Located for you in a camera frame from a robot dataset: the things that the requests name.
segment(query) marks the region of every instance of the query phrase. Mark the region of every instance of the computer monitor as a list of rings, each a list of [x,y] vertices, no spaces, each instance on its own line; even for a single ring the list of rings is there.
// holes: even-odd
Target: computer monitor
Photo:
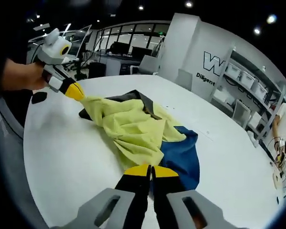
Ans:
[[[84,43],[84,40],[87,36],[87,33],[90,29],[91,25],[86,26],[80,30],[78,30],[74,36],[71,37],[70,42],[72,42],[72,46],[68,52],[68,55],[73,55],[78,57],[78,54],[80,52],[81,46]]]
[[[129,51],[129,44],[125,44],[122,42],[114,42],[111,46],[110,46],[110,50],[113,54],[128,54]]]
[[[134,59],[142,60],[145,55],[150,56],[152,54],[151,49],[133,47],[132,56]]]

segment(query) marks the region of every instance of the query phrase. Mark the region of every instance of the white round table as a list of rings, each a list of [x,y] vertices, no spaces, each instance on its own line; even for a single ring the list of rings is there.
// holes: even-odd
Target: white round table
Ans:
[[[79,82],[86,95],[109,97],[138,90],[198,133],[197,191],[219,206],[227,221],[260,229],[277,213],[274,168],[261,147],[220,110],[194,93],[155,75],[124,75]],[[24,163],[34,201],[49,227],[76,218],[78,208],[123,172],[104,130],[78,115],[82,105],[49,89],[44,102],[30,104],[24,128]],[[153,202],[143,229],[159,228]]]

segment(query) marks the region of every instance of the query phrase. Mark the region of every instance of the person in white shirt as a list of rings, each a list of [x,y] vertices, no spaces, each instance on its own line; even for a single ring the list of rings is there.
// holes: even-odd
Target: person in white shirt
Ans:
[[[272,157],[275,158],[277,166],[280,167],[286,154],[286,103],[281,104],[272,122],[272,131],[265,138],[265,143]]]

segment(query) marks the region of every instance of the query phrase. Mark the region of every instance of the blue cloth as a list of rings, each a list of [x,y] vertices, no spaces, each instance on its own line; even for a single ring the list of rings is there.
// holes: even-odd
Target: blue cloth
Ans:
[[[199,184],[200,168],[196,152],[198,134],[184,126],[175,126],[186,139],[181,142],[162,142],[160,150],[164,157],[161,166],[178,173],[185,190],[196,189]]]

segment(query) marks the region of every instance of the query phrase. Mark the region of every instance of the yellow cloth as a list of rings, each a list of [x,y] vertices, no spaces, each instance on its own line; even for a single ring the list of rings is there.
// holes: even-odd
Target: yellow cloth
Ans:
[[[163,158],[162,141],[185,140],[174,126],[180,125],[160,106],[153,104],[155,120],[143,111],[142,100],[116,102],[99,97],[86,97],[80,101],[90,118],[113,139],[124,169],[142,165],[158,165]]]

